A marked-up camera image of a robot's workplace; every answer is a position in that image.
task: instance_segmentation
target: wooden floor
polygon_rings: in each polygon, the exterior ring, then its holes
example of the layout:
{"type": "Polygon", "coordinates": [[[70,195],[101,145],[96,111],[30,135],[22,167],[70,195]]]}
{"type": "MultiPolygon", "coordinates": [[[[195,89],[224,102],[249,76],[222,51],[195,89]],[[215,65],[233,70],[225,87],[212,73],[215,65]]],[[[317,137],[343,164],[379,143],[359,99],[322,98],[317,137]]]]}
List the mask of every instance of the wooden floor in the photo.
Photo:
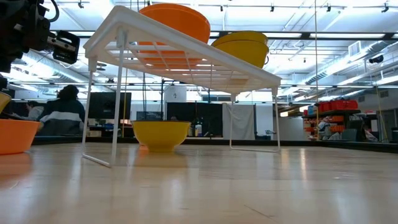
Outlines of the wooden floor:
{"type": "MultiPolygon", "coordinates": [[[[89,144],[106,159],[110,144],[89,144]]],[[[80,144],[0,156],[0,223],[397,223],[398,156],[286,147],[280,154],[120,144],[118,166],[80,144]]]]}

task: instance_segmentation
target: dark hair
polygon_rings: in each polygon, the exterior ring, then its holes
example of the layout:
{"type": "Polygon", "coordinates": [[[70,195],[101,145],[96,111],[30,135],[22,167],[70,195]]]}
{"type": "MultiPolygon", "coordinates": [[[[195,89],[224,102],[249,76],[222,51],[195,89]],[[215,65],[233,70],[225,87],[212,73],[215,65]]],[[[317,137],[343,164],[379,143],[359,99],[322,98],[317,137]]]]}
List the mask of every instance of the dark hair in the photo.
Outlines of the dark hair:
{"type": "Polygon", "coordinates": [[[26,104],[31,107],[40,106],[40,103],[36,101],[28,101],[26,104]]]}
{"type": "Polygon", "coordinates": [[[77,100],[79,90],[74,85],[65,86],[59,93],[58,98],[61,100],[77,100]]]}

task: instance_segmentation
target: white curtain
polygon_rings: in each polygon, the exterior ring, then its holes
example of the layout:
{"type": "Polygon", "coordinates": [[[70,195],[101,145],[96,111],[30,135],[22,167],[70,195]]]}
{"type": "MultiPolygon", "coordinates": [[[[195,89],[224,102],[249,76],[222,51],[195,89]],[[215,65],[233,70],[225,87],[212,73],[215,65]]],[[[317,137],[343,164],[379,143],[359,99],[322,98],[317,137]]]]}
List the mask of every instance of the white curtain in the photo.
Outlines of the white curtain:
{"type": "Polygon", "coordinates": [[[253,105],[232,105],[223,103],[223,136],[229,139],[233,112],[233,140],[255,140],[254,136],[254,107],[253,105]]]}

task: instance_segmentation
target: computer monitor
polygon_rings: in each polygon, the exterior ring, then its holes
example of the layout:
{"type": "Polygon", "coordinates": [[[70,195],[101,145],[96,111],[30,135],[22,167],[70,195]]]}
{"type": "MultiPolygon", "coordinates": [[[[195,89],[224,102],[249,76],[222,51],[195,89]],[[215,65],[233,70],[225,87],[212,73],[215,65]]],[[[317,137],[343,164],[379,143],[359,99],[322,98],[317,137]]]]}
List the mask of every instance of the computer monitor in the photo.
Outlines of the computer monitor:
{"type": "MultiPolygon", "coordinates": [[[[126,95],[126,109],[124,109],[124,94],[120,95],[119,119],[130,119],[131,93],[126,95]]],[[[88,118],[94,119],[114,119],[114,107],[116,93],[92,93],[90,98],[90,110],[88,118]]]]}

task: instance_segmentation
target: stacked yellow bowls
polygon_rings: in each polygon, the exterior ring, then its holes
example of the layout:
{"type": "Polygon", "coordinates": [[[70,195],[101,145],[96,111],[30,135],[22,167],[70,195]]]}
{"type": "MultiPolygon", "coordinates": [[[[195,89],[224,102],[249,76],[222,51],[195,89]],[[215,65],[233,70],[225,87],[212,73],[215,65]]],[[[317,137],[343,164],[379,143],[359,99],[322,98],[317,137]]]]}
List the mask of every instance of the stacked yellow bowls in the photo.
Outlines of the stacked yellow bowls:
{"type": "Polygon", "coordinates": [[[262,68],[269,52],[267,43],[268,38],[263,33],[242,31],[220,37],[212,46],[262,68]]]}

